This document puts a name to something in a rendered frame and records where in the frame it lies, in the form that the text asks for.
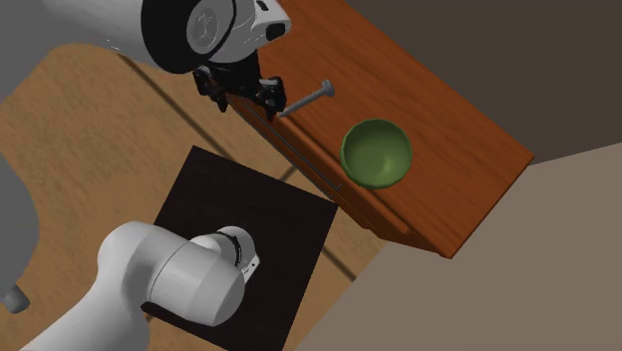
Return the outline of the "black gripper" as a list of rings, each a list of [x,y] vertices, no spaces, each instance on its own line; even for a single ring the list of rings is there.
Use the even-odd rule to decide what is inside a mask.
[[[193,70],[192,76],[198,92],[215,102],[222,113],[228,108],[225,91],[242,96],[256,94],[268,120],[283,112],[287,104],[283,80],[277,76],[262,79],[256,51],[232,63],[208,62],[207,67]]]

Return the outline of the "grey metal spoon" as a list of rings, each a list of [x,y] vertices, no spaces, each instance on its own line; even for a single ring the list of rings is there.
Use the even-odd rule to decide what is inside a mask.
[[[278,117],[279,118],[287,117],[291,115],[292,113],[294,113],[295,111],[311,104],[314,101],[317,101],[321,97],[326,96],[326,97],[332,98],[334,95],[335,95],[335,88],[332,82],[329,80],[324,80],[321,82],[321,87],[318,90],[310,93],[309,95],[305,96],[299,101],[286,107],[281,113],[278,114]]]

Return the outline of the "dark robot stand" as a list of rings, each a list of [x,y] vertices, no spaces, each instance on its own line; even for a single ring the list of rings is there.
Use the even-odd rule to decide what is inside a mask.
[[[219,326],[186,321],[153,303],[144,312],[227,351],[282,351],[336,211],[332,201],[192,148],[155,224],[186,239],[241,227],[260,262],[239,309]]]

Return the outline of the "green bowl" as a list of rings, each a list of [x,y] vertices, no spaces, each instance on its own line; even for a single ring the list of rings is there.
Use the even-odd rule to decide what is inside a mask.
[[[385,119],[368,119],[352,126],[343,137],[339,152],[346,176],[367,189],[393,186],[407,174],[412,159],[407,134]]]

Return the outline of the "brown wooden chest of drawers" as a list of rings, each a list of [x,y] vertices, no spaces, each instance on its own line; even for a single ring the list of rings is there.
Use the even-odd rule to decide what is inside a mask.
[[[362,227],[378,237],[454,256],[532,161],[532,153],[421,65],[345,0],[282,0],[292,27],[259,52],[289,101],[330,81],[336,90],[287,118],[252,103],[232,108]],[[356,124],[382,118],[412,144],[397,184],[358,186],[340,165]]]

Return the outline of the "grey rounded seat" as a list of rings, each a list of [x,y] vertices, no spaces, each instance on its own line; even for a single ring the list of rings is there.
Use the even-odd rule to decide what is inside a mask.
[[[39,218],[25,184],[0,154],[0,304],[13,314],[30,305],[17,285],[39,240]]]

